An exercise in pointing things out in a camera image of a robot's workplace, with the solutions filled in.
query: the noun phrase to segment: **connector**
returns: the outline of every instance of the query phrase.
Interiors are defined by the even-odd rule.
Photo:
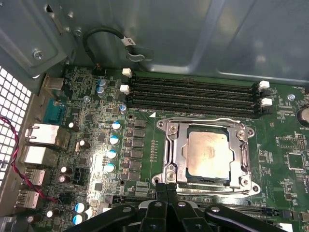
[[[122,75],[131,78],[131,77],[132,77],[132,71],[131,71],[131,69],[122,69]]]
[[[121,85],[120,92],[123,92],[124,94],[128,95],[130,94],[130,87],[128,85]]]
[[[35,123],[26,132],[26,139],[31,144],[50,145],[68,149],[70,133],[60,126]]]
[[[261,91],[262,89],[266,89],[266,88],[269,88],[269,81],[261,81],[259,84],[258,84],[258,90]]]
[[[263,98],[262,100],[261,100],[261,107],[263,108],[263,107],[265,107],[265,106],[271,106],[272,105],[272,99],[270,99],[270,98]]]

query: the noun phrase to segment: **perforated metal panel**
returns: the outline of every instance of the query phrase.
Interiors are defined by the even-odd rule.
[[[12,121],[19,132],[26,115],[31,92],[0,66],[0,114]],[[15,146],[14,135],[0,121],[0,190]]]

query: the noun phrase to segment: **black capacitor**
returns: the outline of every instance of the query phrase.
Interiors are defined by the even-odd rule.
[[[71,177],[68,175],[61,175],[59,177],[59,183],[69,183],[71,181]]]
[[[48,218],[54,218],[54,217],[59,216],[60,213],[61,213],[61,210],[58,209],[58,208],[55,208],[55,209],[53,209],[53,210],[49,210],[49,211],[46,213],[46,216],[47,216]]]
[[[79,141],[79,145],[80,145],[81,147],[84,147],[84,148],[89,148],[89,147],[90,147],[90,143],[87,142],[87,141],[85,141],[85,140]]]
[[[68,174],[68,175],[70,175],[70,174],[73,173],[73,169],[70,168],[70,167],[62,167],[62,168],[60,169],[60,172],[61,172],[62,174]]]
[[[29,217],[27,217],[27,222],[30,224],[39,222],[42,219],[41,214],[34,214],[34,215],[30,215]]]
[[[69,128],[70,128],[72,131],[74,131],[74,132],[79,132],[79,126],[76,125],[74,122],[71,122],[71,123],[69,124]]]

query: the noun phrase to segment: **sticker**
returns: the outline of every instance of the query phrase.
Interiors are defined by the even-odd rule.
[[[136,45],[135,42],[133,41],[133,39],[131,38],[126,38],[124,37],[121,42],[125,45],[125,46],[130,46],[130,45]]]

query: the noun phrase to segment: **electrolytic capacitor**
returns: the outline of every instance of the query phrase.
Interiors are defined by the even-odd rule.
[[[39,222],[41,219],[42,219],[41,214],[34,214],[34,215],[27,217],[27,222],[30,224],[33,224],[33,223]]]
[[[71,123],[69,124],[69,128],[70,128],[72,131],[74,131],[74,132],[79,132],[79,126],[76,125],[74,122],[71,122]]]
[[[81,224],[83,221],[86,221],[87,219],[88,219],[88,214],[86,213],[75,215],[73,217],[73,224],[74,225]]]
[[[68,175],[61,175],[59,177],[59,183],[69,183],[71,181],[71,177]]]
[[[70,175],[70,174],[73,173],[73,169],[70,168],[70,167],[62,167],[62,168],[60,169],[60,172],[61,172],[62,174],[68,174],[68,175]]]
[[[124,115],[127,112],[126,104],[121,104],[119,109],[120,109],[120,113]]]
[[[107,83],[106,83],[105,80],[100,79],[100,80],[98,80],[98,86],[103,87],[104,89],[106,89],[107,88]]]
[[[85,141],[85,140],[79,141],[79,145],[84,147],[84,148],[89,148],[90,147],[90,143]]]
[[[120,122],[113,122],[113,123],[112,123],[112,129],[113,129],[114,131],[120,131],[120,130],[121,130]]]
[[[99,87],[97,88],[97,94],[98,94],[98,96],[99,96],[100,98],[102,98],[102,97],[105,96],[106,91],[105,91],[105,89],[104,89],[103,87],[99,86]]]
[[[114,150],[110,150],[107,152],[106,156],[107,158],[113,160],[117,157],[117,152],[115,152]]]
[[[116,166],[112,163],[108,163],[104,166],[103,170],[107,173],[113,173],[116,170]]]
[[[80,214],[88,209],[88,205],[84,202],[79,202],[75,206],[75,212]]]
[[[113,135],[111,138],[110,138],[110,143],[111,145],[113,146],[117,146],[119,144],[119,139],[117,136]]]
[[[49,210],[49,211],[46,213],[46,216],[47,216],[48,218],[54,218],[54,217],[59,216],[60,213],[61,213],[60,209],[55,208],[55,209],[53,209],[53,210]]]

